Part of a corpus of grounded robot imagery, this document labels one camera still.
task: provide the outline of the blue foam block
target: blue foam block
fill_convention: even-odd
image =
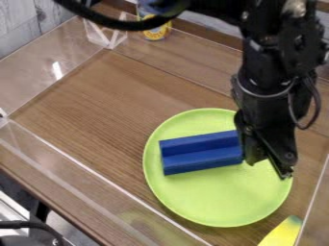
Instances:
[[[236,131],[159,141],[164,175],[239,164],[243,152]]]

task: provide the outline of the green plate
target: green plate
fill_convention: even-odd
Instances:
[[[185,111],[169,118],[148,138],[144,173],[163,205],[187,220],[212,227],[237,227],[268,216],[290,191],[267,160],[208,170],[163,175],[157,141],[233,130],[233,112],[219,109]]]

